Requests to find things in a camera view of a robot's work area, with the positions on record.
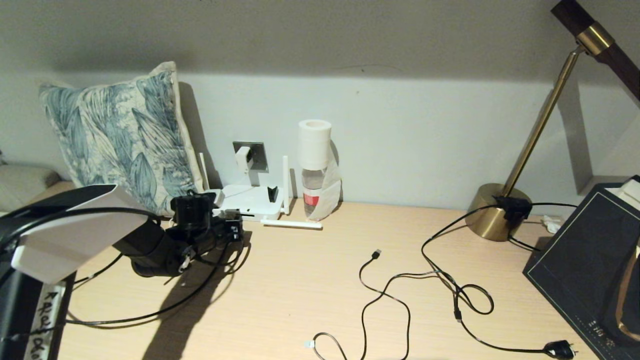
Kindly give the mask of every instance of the desk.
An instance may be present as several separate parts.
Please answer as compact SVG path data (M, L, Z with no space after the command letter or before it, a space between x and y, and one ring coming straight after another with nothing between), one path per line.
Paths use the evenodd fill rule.
M375 288L382 289L394 274L428 271L420 254L422 242L462 214L343 203L325 219L322 231L245 222L245 230L252 232L252 246L246 263L233 276L217 279L216 288L208 287L162 321L115 330L67 325L60 359L179 359L182 354L182 359L312 360L316 355L304 342L321 331L334 335L350 359L359 359L363 345L360 312L377 294L360 284L358 269L373 251L381 249L380 258L364 272L364 281ZM287 220L303 219L298 202ZM518 231L519 240L535 244L539 237L549 236L535 218L530 221ZM430 243L427 253L460 284L475 283L493 295L495 311L488 316L461 307L465 323L482 340L519 348L542 348L549 341L568 340L580 352L577 359L596 359L522 275L528 251L481 239L462 227ZM106 250L80 269L78 276L97 271L116 255L116 250ZM173 299L186 295L208 269L198 264L184 279L163 286L166 279L138 277L123 259L77 289L69 309L82 320L151 313L168 294ZM544 354L494 350L473 340L455 321L451 293L437 279L398 279L388 292L412 310L409 359L550 359ZM477 301L478 306L486 305L480 295ZM404 355L406 310L402 305L383 299L369 307L365 323L367 359ZM329 360L342 359L327 337L319 338L317 347Z

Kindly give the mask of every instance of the wall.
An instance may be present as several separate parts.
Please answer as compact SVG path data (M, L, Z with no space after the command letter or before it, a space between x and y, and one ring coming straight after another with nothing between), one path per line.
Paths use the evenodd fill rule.
M640 63L640 4L581 3ZM297 121L320 118L334 124L346 200L466 208L508 175L573 47L554 1L473 4L5 2L0 149L65 173L36 79L112 83L175 60L192 137L222 184L241 180L232 140L264 141L260 179L279 183L279 157L297 168ZM623 156L639 152L638 103L583 57L518 183L536 200L576 202L593 174L640 170Z

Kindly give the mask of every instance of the pillow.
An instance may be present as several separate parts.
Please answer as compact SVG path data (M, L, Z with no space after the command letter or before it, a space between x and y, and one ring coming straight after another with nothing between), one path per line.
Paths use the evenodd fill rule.
M40 101L76 186L118 184L150 211L169 216L173 197L203 191L174 62L108 86L43 83Z

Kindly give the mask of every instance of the power outlet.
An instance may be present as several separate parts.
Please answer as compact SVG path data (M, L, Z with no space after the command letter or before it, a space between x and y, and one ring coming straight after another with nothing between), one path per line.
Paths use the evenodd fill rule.
M253 157L253 166L251 167L251 170L256 170L257 172L269 172L269 167L267 166L267 154L264 152L264 143L234 142L234 154L243 146L249 146L251 149Z

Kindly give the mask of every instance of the white plug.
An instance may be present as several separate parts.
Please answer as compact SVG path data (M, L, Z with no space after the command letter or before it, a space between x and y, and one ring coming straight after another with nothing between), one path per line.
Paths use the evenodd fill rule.
M253 166L253 154L249 146L243 146L236 152L236 163L238 170L244 174L248 174Z

